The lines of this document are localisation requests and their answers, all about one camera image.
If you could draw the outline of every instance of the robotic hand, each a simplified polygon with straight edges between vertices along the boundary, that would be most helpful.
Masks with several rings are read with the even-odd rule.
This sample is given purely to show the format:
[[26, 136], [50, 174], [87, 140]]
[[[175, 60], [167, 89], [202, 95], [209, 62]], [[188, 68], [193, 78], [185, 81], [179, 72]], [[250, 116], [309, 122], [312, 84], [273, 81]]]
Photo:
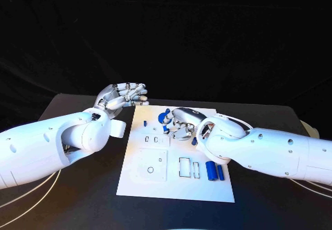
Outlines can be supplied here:
[[[173, 119], [176, 132], [166, 125]], [[332, 185], [332, 141], [253, 128], [227, 115], [208, 117], [188, 108], [160, 114], [165, 134], [188, 140], [196, 132], [198, 151], [218, 164], [234, 159], [245, 168], [289, 179]], [[242, 123], [248, 130], [235, 123]]]
[[108, 85], [94, 108], [0, 133], [0, 189], [32, 182], [100, 151], [108, 136], [121, 138], [126, 128], [114, 120], [121, 107], [149, 105], [146, 85]]

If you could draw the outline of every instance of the battery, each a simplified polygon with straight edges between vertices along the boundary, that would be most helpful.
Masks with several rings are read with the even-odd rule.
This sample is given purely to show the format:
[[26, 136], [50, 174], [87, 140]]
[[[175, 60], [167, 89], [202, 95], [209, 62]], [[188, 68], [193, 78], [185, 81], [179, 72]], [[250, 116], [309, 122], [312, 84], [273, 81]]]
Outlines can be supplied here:
[[218, 173], [219, 173], [219, 180], [224, 181], [225, 178], [224, 178], [224, 172], [222, 172], [222, 167], [221, 167], [221, 165], [218, 165], [216, 168], [218, 168]]
[[208, 161], [205, 163], [205, 165], [206, 165], [206, 172], [208, 172], [208, 179], [209, 179], [209, 181], [218, 180], [216, 166], [215, 166], [216, 164], [215, 164], [215, 162]]

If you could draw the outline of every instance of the white robotic arm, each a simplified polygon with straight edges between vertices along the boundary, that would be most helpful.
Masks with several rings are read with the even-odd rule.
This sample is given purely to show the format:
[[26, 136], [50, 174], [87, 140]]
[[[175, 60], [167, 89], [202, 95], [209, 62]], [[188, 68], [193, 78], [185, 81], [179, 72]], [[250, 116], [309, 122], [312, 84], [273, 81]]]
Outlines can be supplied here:
[[[178, 109], [180, 117], [196, 116]], [[244, 131], [221, 114], [195, 124], [195, 130], [196, 148], [218, 164], [232, 159], [245, 168], [268, 175], [332, 185], [332, 141], [263, 128], [250, 127]]]
[[144, 84], [110, 85], [94, 108], [0, 133], [0, 189], [32, 182], [100, 151], [108, 136], [121, 138], [121, 107], [149, 105]]

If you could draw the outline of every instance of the cable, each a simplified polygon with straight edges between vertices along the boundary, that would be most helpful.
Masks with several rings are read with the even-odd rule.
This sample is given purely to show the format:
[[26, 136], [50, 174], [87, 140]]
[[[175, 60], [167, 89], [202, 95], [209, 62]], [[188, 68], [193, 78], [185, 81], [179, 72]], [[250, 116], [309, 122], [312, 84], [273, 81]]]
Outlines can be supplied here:
[[14, 201], [17, 201], [19, 199], [22, 199], [30, 192], [33, 192], [46, 183], [46, 181], [52, 178], [53, 175], [55, 175], [55, 173], [48, 177], [48, 179], [40, 183], [40, 185], [36, 188], [33, 188], [26, 194], [23, 194], [22, 196], [19, 196], [14, 200], [12, 200], [6, 204], [3, 204], [0, 206], [0, 208], [4, 207], [6, 205], [9, 205], [10, 203], [13, 203]]
[[329, 196], [329, 195], [325, 195], [323, 193], [319, 193], [319, 192], [316, 192], [315, 190], [312, 190], [310, 188], [307, 188], [306, 186], [303, 186], [299, 182], [296, 182], [293, 179], [290, 179], [299, 186], [302, 186], [303, 188], [306, 188], [307, 190], [310, 190], [312, 192], [315, 192], [315, 193], [318, 193], [319, 195], [322, 195], [322, 196], [326, 196], [326, 197], [329, 197], [329, 198], [332, 198], [332, 196]]
[[25, 214], [36, 207], [36, 205], [42, 202], [43, 198], [46, 197], [46, 195], [49, 194], [49, 192], [50, 192], [50, 190], [52, 190], [52, 188], [53, 188], [53, 185], [55, 185], [55, 183], [56, 183], [56, 181], [58, 181], [58, 178], [59, 178], [59, 174], [61, 174], [61, 170], [59, 170], [59, 172], [58, 172], [58, 175], [56, 175], [53, 184], [52, 184], [52, 186], [50, 186], [48, 192], [45, 193], [42, 199], [36, 202], [36, 204], [27, 209], [27, 211], [26, 211], [22, 215], [17, 216], [17, 217], [16, 217], [12, 221], [9, 221], [6, 224], [3, 224], [3, 225], [0, 226], [0, 228], [1, 228], [3, 226], [6, 226], [7, 224], [10, 224], [13, 221], [16, 221], [20, 217], [23, 217], [23, 215], [25, 215]]
[[242, 123], [250, 129], [254, 129], [253, 126], [251, 126], [245, 121], [237, 119], [237, 118], [232, 117], [232, 116], [224, 115], [224, 114], [222, 114], [222, 116], [225, 116], [227, 118], [229, 118], [229, 119], [238, 121], [240, 123]]
[[316, 185], [319, 188], [323, 188], [323, 189], [326, 189], [326, 190], [332, 191], [332, 189], [329, 189], [329, 188], [326, 188], [326, 187], [323, 187], [323, 186], [318, 185], [316, 183], [313, 183], [313, 182], [310, 182], [310, 181], [306, 181], [306, 182], [307, 182], [307, 183], [310, 183], [310, 184], [313, 184], [313, 185]]

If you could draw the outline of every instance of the black table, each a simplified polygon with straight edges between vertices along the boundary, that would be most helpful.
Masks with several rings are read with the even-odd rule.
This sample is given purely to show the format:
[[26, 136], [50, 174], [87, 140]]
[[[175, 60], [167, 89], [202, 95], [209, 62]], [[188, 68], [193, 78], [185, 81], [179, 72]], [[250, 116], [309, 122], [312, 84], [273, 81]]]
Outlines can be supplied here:
[[[81, 112], [94, 100], [94, 96], [56, 95], [40, 120]], [[307, 136], [294, 111], [284, 106], [169, 100], [150, 100], [150, 104], [215, 108], [254, 127]], [[234, 161], [228, 167], [235, 203], [117, 196], [133, 113], [133, 107], [124, 108], [117, 117], [127, 123], [124, 138], [110, 137], [105, 148], [62, 170], [42, 203], [3, 229], [332, 229], [332, 199]], [[40, 182], [0, 190], [0, 204]], [[0, 224], [27, 210], [50, 183], [3, 208]]]

